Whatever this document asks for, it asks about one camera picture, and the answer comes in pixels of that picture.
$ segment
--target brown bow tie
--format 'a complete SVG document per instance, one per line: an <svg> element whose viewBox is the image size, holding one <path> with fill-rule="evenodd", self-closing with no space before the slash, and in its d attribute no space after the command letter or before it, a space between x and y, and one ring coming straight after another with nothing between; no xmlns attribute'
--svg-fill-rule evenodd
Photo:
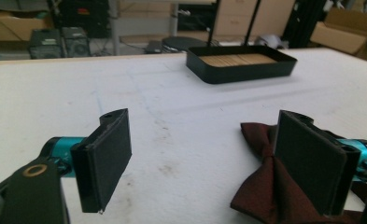
<svg viewBox="0 0 367 224"><path fill-rule="evenodd" d="M361 212L345 211L338 217L324 217L274 157L276 126L242 123L242 133L262 166L245 180L231 202L231 208L264 223L360 223Z"/></svg>

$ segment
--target black tray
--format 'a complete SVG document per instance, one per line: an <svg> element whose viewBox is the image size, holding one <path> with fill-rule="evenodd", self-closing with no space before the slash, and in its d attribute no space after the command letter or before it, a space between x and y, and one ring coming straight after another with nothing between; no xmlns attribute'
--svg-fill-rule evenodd
<svg viewBox="0 0 367 224"><path fill-rule="evenodd" d="M219 64L215 66L204 61L204 56L232 56L241 58L250 55L268 58L272 62L254 62L252 64L237 65ZM202 81L209 84L220 84L289 76L296 62L296 59L266 46L233 46L189 48L186 65Z"/></svg>

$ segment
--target bow tie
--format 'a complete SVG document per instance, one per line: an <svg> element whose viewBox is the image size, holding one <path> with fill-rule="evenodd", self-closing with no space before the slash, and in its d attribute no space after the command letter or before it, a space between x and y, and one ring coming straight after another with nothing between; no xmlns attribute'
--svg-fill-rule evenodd
<svg viewBox="0 0 367 224"><path fill-rule="evenodd" d="M283 163L274 156L276 126L242 123L241 129L250 148L261 157L262 166L236 192L231 208L270 224L360 223L361 212L345 211L335 217L318 213ZM357 183L353 187L362 189L363 185Z"/></svg>

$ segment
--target rectangular tray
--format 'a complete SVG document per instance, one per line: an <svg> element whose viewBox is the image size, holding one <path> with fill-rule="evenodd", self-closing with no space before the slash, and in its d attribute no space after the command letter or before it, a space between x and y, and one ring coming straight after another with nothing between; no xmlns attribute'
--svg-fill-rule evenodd
<svg viewBox="0 0 367 224"><path fill-rule="evenodd" d="M189 48L186 65L209 84L289 76L297 60L266 46Z"/></svg>

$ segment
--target tan tray bottom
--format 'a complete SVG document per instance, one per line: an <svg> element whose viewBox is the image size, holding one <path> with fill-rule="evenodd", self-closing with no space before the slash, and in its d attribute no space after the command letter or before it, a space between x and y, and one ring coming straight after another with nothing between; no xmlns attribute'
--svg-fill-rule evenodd
<svg viewBox="0 0 367 224"><path fill-rule="evenodd" d="M199 57L205 63L215 67L250 65L256 63L276 63L262 54L230 54L230 55L212 55Z"/></svg>

